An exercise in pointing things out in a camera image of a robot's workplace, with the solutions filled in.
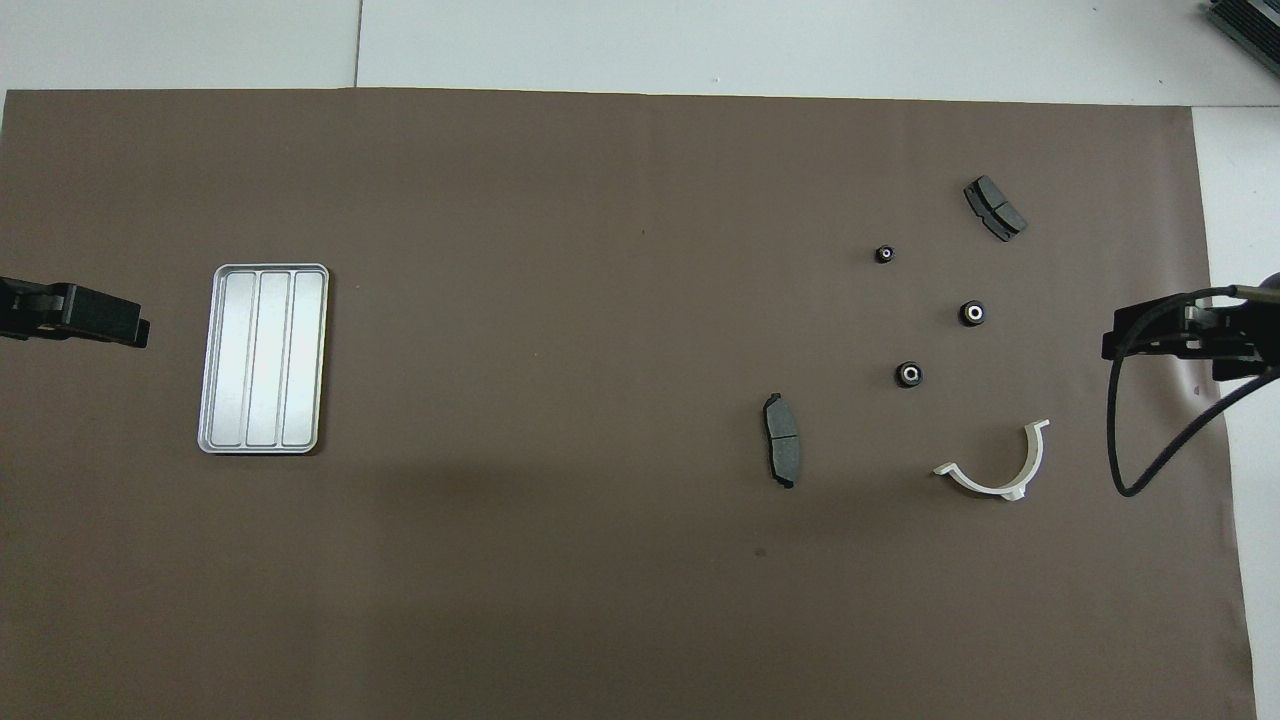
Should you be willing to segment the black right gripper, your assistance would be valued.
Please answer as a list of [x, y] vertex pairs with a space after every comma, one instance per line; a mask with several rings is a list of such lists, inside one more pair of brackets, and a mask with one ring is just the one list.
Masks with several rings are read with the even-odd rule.
[[1124, 357], [1174, 355], [1187, 348], [1187, 329], [1199, 345], [1201, 357], [1211, 361], [1213, 380], [1239, 380], [1277, 369], [1276, 297], [1248, 297], [1231, 307], [1202, 307], [1196, 302], [1187, 310], [1174, 297], [1162, 297], [1116, 309], [1111, 331], [1102, 336], [1102, 359], [1115, 360], [1129, 334], [1133, 337]]

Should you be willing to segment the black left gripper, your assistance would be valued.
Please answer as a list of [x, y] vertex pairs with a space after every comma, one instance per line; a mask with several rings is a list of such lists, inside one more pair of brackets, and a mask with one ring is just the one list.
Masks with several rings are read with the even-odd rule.
[[150, 323], [140, 304], [81, 284], [63, 295], [51, 286], [1, 278], [1, 336], [10, 340], [63, 340], [70, 336], [124, 345], [148, 346]]

